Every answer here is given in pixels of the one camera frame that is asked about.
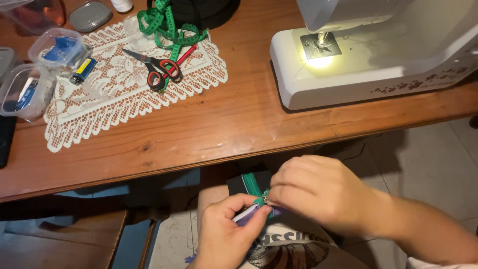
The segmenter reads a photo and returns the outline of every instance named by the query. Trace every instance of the phone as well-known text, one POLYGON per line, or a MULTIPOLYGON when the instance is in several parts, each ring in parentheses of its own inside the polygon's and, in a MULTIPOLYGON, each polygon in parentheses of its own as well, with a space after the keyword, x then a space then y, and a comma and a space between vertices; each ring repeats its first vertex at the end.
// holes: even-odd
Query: phone
POLYGON ((17 117, 0 116, 0 169, 7 166, 17 117))

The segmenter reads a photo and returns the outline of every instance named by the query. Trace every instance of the hand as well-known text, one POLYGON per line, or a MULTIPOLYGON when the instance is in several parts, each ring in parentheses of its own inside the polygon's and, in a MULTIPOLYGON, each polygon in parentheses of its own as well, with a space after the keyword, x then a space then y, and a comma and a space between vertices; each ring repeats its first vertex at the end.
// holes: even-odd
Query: hand
POLYGON ((341 234, 374 234, 387 195, 367 187, 337 159, 305 155, 271 179, 269 200, 341 234))
POLYGON ((251 206, 255 199, 256 196, 236 194, 204 210, 196 269, 235 269, 241 264, 272 208, 262 206, 243 227, 231 219, 244 206, 251 206))

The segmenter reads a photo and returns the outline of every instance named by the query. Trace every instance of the scissor blade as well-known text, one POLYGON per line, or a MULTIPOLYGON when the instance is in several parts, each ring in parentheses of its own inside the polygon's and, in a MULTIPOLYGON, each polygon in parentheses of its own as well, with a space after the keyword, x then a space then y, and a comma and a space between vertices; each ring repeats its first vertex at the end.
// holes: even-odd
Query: scissor blade
POLYGON ((151 62, 151 57, 144 56, 143 54, 139 54, 139 53, 130 51, 130 50, 125 49, 125 48, 123 49, 123 51, 124 51, 126 54, 135 57, 136 59, 140 60, 140 61, 143 62, 143 63, 149 63, 149 62, 151 62))

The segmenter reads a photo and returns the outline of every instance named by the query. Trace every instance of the wooden table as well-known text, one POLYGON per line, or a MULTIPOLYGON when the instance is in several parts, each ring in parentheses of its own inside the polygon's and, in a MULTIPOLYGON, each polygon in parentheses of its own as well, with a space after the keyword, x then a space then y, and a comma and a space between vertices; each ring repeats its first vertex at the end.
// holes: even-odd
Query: wooden table
MULTIPOLYGON (((83 0, 65 1, 67 13, 83 0)), ((113 10, 108 0, 102 0, 113 10)), ((135 0, 137 12, 144 0, 135 0)), ((125 15, 115 13, 109 24, 125 15)), ((35 37, 0 29, 0 45, 23 59, 35 37)), ((272 36, 303 27, 295 0, 242 0, 234 17, 211 30, 228 65, 227 83, 171 104, 58 153, 45 123, 19 123, 8 166, 0 170, 0 202, 204 166, 264 153, 426 125, 478 113, 478 84, 362 104, 286 113, 270 66, 272 36)), ((72 29, 67 23, 65 28, 72 29)))

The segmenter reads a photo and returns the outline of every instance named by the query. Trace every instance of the sewing machine needle plate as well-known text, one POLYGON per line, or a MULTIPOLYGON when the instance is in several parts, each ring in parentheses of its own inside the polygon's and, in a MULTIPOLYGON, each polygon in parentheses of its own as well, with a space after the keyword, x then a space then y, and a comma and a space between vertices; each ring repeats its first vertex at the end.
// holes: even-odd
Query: sewing machine needle plate
POLYGON ((327 33, 324 40, 324 46, 322 48, 319 46, 319 34, 302 35, 300 40, 302 42, 302 47, 304 48, 307 59, 342 54, 342 51, 338 47, 337 41, 335 40, 334 34, 332 32, 327 33))

